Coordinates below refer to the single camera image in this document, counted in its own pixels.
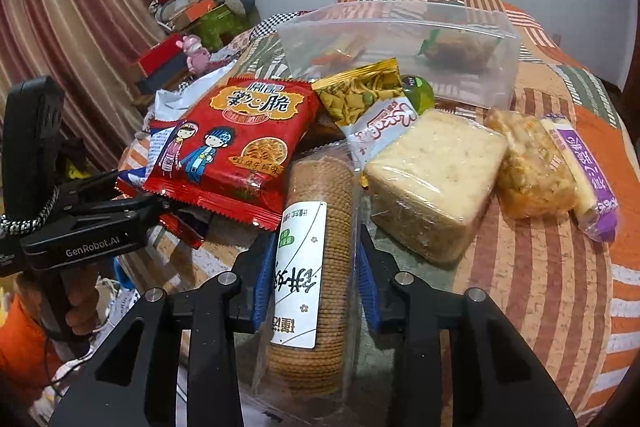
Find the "cartoon girl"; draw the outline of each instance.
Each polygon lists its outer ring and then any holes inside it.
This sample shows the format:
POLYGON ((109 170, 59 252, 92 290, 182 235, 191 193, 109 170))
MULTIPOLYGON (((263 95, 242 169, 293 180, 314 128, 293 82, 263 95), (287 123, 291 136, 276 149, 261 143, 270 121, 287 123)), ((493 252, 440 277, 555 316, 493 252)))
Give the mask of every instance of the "cartoon girl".
POLYGON ((174 168, 179 168, 178 153, 180 152, 180 148, 187 138, 191 138, 197 132, 198 124, 192 121, 187 121, 178 128, 174 139, 167 144, 160 158, 160 168, 162 169, 163 176, 168 175, 171 178, 174 168))
POLYGON ((214 127, 204 136, 203 146, 180 160, 178 169, 185 165, 187 177, 191 182, 200 184, 205 167, 216 157, 216 150, 228 146, 235 137, 236 132, 231 127, 214 127))

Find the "metal screw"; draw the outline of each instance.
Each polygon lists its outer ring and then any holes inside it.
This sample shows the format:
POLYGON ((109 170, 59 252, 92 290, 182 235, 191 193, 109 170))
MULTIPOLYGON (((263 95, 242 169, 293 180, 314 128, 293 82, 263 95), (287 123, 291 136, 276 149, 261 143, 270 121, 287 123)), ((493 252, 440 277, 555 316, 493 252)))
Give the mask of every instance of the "metal screw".
POLYGON ((396 273, 394 279, 398 284, 401 284, 402 286, 406 286, 414 282, 414 276, 409 272, 398 272, 396 273))
POLYGON ((238 276, 233 272, 222 272, 218 275, 218 282, 225 286, 233 284, 238 279, 238 276))
POLYGON ((471 288, 466 294, 474 302, 482 302, 486 299, 486 293, 480 288, 471 288))
POLYGON ((149 302, 159 301, 164 297, 164 290, 162 288, 151 288, 145 292, 145 299, 149 302))

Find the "square bread loaf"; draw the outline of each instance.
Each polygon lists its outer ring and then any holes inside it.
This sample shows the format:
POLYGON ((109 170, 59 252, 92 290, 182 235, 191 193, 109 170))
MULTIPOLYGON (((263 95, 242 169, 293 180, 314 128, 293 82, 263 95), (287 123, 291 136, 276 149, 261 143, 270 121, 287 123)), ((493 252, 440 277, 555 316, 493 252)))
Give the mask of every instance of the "square bread loaf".
POLYGON ((426 111, 367 164, 371 219, 429 261, 452 263, 473 239, 506 147, 487 127, 426 111))

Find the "clear plastic storage box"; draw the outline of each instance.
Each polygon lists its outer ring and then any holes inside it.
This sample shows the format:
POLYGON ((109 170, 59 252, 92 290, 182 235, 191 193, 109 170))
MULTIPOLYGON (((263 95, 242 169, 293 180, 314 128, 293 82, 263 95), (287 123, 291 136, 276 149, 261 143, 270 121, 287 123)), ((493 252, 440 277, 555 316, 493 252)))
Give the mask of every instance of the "clear plastic storage box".
POLYGON ((398 60, 437 97, 508 109, 520 37, 507 16, 422 1, 338 3, 277 26, 292 76, 308 80, 398 60))

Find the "green logo on label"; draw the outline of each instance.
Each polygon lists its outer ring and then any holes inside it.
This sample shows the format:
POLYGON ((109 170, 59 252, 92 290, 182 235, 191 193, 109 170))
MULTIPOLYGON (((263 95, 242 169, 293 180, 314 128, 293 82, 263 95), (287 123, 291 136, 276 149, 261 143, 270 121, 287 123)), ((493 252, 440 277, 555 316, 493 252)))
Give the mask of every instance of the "green logo on label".
POLYGON ((282 232, 280 232, 278 248, 288 247, 289 245, 292 245, 294 241, 295 238, 292 235, 289 235, 289 229, 282 230, 282 232))

